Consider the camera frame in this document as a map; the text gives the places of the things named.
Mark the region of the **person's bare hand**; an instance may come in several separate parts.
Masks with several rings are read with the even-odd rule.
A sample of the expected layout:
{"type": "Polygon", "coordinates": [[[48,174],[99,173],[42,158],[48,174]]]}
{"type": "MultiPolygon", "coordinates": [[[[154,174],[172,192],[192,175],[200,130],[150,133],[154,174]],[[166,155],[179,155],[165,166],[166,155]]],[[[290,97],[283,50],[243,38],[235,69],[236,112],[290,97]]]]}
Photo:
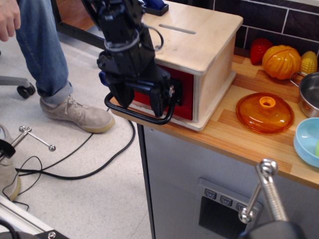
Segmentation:
{"type": "Polygon", "coordinates": [[[0,40],[6,42],[20,29],[20,10],[16,0],[0,0],[0,40]]]}

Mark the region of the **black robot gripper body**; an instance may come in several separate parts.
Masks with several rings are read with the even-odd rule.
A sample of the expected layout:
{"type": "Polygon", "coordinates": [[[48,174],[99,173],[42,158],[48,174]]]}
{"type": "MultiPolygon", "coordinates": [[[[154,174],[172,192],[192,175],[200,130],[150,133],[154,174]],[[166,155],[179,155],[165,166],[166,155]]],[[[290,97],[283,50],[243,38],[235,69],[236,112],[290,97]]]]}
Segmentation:
{"type": "Polygon", "coordinates": [[[123,82],[135,91],[149,94],[152,83],[169,74],[156,65],[155,51],[159,48],[151,41],[105,41],[104,45],[97,65],[105,72],[109,85],[123,82]]]}

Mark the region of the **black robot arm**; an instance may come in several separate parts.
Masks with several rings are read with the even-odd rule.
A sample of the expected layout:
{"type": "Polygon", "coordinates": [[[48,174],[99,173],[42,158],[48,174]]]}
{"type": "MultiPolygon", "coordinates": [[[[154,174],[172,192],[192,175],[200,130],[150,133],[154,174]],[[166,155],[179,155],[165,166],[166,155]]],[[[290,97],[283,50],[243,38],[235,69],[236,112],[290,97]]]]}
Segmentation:
{"type": "Polygon", "coordinates": [[[155,116],[161,117],[173,97],[173,84],[170,74],[155,63],[141,2],[85,0],[83,5],[105,38],[97,60],[101,82],[125,109],[135,92],[147,95],[155,116]]]}

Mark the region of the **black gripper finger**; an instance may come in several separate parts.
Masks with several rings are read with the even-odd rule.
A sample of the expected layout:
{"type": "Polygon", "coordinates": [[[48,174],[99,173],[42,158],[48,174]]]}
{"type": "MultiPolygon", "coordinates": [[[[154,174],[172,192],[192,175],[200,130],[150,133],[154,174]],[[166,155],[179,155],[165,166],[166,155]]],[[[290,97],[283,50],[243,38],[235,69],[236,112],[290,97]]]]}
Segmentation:
{"type": "Polygon", "coordinates": [[[109,89],[118,103],[124,108],[127,108],[134,99],[134,90],[123,82],[112,83],[109,85],[109,89]]]}
{"type": "Polygon", "coordinates": [[[149,91],[151,108],[156,117],[161,117],[174,95],[170,74],[163,74],[158,82],[152,83],[149,91]]]}

